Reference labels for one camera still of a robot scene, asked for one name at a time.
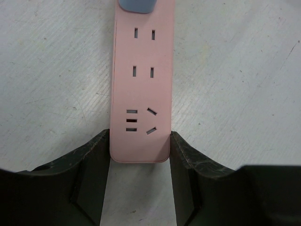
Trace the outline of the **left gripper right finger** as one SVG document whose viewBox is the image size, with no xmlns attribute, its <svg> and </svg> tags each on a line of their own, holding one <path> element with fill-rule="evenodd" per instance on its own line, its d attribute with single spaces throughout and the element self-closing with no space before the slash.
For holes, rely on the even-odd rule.
<svg viewBox="0 0 301 226">
<path fill-rule="evenodd" d="M 170 169 L 179 226 L 298 226 L 299 166 L 227 168 L 170 136 Z"/>
</svg>

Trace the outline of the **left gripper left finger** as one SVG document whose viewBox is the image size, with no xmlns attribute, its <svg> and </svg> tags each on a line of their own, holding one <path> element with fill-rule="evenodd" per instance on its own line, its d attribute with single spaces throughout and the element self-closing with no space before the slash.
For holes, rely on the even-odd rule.
<svg viewBox="0 0 301 226">
<path fill-rule="evenodd" d="M 97 226 L 110 167 L 109 131 L 31 171 L 0 171 L 3 226 Z"/>
</svg>

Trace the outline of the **pink power strip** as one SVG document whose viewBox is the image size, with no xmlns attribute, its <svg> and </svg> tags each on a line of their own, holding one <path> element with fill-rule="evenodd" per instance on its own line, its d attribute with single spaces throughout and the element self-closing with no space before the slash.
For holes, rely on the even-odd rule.
<svg viewBox="0 0 301 226">
<path fill-rule="evenodd" d="M 164 162 L 170 153 L 174 1 L 147 14 L 115 7 L 110 155 L 122 163 Z"/>
</svg>

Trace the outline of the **blue charger plug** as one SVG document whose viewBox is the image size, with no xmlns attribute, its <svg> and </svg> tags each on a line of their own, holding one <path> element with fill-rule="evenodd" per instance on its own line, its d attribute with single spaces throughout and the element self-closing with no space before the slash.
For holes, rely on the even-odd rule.
<svg viewBox="0 0 301 226">
<path fill-rule="evenodd" d="M 118 0 L 118 3 L 125 11 L 148 14 L 154 10 L 157 0 Z"/>
</svg>

